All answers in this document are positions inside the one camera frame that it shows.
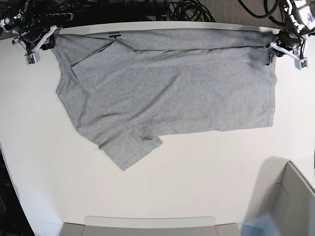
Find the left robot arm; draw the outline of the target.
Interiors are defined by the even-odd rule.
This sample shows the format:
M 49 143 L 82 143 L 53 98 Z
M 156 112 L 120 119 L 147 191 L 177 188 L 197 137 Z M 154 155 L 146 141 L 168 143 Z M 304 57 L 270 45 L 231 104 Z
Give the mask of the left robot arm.
M 272 36 L 273 41 L 266 48 L 275 50 L 278 57 L 292 57 L 299 70 L 307 68 L 305 48 L 308 38 L 315 33 L 311 4 L 305 0 L 280 0 L 278 7 L 282 21 L 276 21 L 271 15 L 268 18 L 281 29 Z

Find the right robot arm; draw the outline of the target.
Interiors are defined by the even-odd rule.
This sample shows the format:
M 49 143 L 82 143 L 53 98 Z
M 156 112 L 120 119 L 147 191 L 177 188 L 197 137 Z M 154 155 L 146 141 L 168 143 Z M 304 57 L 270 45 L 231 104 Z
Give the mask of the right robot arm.
M 16 35 L 12 44 L 21 44 L 27 54 L 55 47 L 57 26 L 47 15 L 36 14 L 35 0 L 2 0 L 0 2 L 0 33 Z

